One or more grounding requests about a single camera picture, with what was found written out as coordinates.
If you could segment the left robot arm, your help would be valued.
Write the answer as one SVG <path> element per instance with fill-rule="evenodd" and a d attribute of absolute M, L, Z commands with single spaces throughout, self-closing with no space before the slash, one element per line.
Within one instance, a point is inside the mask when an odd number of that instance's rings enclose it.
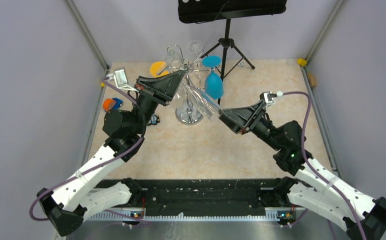
<path fill-rule="evenodd" d="M 128 162 L 140 149 L 146 128 L 158 106 L 167 106 L 182 84 L 185 72 L 149 78 L 140 76 L 127 90 L 117 89 L 132 103 L 131 110 L 111 109 L 104 116 L 107 139 L 97 152 L 68 179 L 38 192 L 34 204 L 40 204 L 56 232 L 68 236 L 91 216 L 117 205 L 134 207 L 141 200 L 140 187 L 130 178 L 95 191 L 96 185 L 114 169 Z"/>

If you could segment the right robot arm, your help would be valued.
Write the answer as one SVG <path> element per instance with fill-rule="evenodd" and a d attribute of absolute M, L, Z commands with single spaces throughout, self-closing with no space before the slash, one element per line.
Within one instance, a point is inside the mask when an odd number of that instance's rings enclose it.
<path fill-rule="evenodd" d="M 274 200 L 298 205 L 344 230 L 352 240 L 379 240 L 386 231 L 386 198 L 377 199 L 347 184 L 302 150 L 302 128 L 295 120 L 275 127 L 266 116 L 266 103 L 226 108 L 219 119 L 234 133 L 253 133 L 276 151 L 276 164 L 292 177 L 280 180 Z"/>

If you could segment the orange wine glass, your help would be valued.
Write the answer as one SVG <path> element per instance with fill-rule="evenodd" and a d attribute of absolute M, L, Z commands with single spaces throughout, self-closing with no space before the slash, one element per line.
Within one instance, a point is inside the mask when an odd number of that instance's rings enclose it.
<path fill-rule="evenodd" d="M 159 78 L 168 75 L 170 65 L 165 61 L 156 61 L 151 64 L 149 72 L 152 77 Z"/>

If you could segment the clear flute glass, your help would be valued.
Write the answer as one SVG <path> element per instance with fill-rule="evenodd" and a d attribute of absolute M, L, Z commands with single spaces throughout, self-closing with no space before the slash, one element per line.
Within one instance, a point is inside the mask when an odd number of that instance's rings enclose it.
<path fill-rule="evenodd" d="M 181 86 L 188 99 L 192 101 L 193 105 L 196 106 L 203 116 L 210 121 L 215 121 L 220 117 L 222 110 L 216 100 L 197 87 L 186 83 L 181 83 Z"/>

